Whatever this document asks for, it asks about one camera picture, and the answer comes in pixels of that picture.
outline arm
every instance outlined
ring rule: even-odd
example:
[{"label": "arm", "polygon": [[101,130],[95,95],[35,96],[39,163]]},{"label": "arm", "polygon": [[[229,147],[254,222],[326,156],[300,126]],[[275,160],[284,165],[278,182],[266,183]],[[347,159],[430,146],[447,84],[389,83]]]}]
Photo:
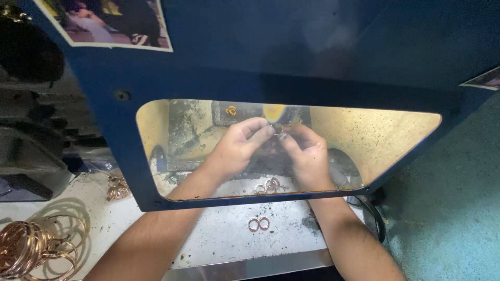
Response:
[{"label": "arm", "polygon": [[[302,124],[289,127],[286,132],[278,138],[293,161],[300,187],[307,191],[334,190],[328,173],[325,139]],[[314,199],[309,203],[333,263],[346,281],[405,280],[391,255],[343,198]]]},{"label": "arm", "polygon": [[[240,173],[254,151],[274,134],[264,118],[229,128],[204,163],[168,195],[168,199],[209,198]],[[203,209],[148,212],[127,229],[83,279],[161,280],[179,253]]]}]

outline bolt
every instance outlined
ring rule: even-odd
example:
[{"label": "bolt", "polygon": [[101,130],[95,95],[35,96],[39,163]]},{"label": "bolt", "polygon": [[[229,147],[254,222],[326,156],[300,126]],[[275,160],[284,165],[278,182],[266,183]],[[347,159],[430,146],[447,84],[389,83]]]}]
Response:
[{"label": "bolt", "polygon": [[116,90],[114,92],[114,97],[117,98],[119,101],[129,101],[132,96],[130,95],[130,93],[126,90]]}]

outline forearm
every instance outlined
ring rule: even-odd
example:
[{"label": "forearm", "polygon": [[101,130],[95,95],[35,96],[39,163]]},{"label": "forearm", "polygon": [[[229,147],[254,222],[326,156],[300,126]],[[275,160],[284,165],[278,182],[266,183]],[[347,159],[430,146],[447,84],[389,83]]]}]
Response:
[{"label": "forearm", "polygon": [[331,258],[346,281],[405,280],[391,255],[341,198],[309,200]]},{"label": "forearm", "polygon": [[[169,195],[171,200],[208,198],[220,181],[201,166]],[[101,257],[84,281],[160,280],[170,268],[203,209],[148,212]]]}]

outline photograph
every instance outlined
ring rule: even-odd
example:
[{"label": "photograph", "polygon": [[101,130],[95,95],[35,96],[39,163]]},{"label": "photograph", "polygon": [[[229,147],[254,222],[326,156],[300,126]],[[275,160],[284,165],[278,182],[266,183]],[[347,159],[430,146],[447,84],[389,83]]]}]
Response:
[{"label": "photograph", "polygon": [[496,91],[500,89],[500,66],[479,75],[460,86],[476,87]]},{"label": "photograph", "polygon": [[173,52],[160,0],[34,0],[73,47]]}]

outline finger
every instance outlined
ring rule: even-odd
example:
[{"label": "finger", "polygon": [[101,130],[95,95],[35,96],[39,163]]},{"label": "finger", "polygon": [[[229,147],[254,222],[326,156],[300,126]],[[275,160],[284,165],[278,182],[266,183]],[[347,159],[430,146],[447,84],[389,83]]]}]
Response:
[{"label": "finger", "polygon": [[278,135],[279,142],[284,150],[288,153],[293,161],[297,161],[302,155],[302,149],[299,144],[286,132],[282,132]]},{"label": "finger", "polygon": [[315,146],[325,141],[324,138],[315,133],[311,128],[300,123],[297,123],[291,127],[286,127],[283,130],[292,135],[298,136],[301,140],[303,140],[303,144],[306,148],[309,146]]},{"label": "finger", "polygon": [[265,118],[253,117],[245,121],[234,124],[234,128],[237,128],[243,132],[246,139],[248,140],[255,132],[264,128],[268,125],[268,121]]},{"label": "finger", "polygon": [[248,152],[253,154],[256,149],[274,136],[275,132],[275,129],[270,125],[261,128],[246,141],[243,145],[243,149],[248,149]]}]

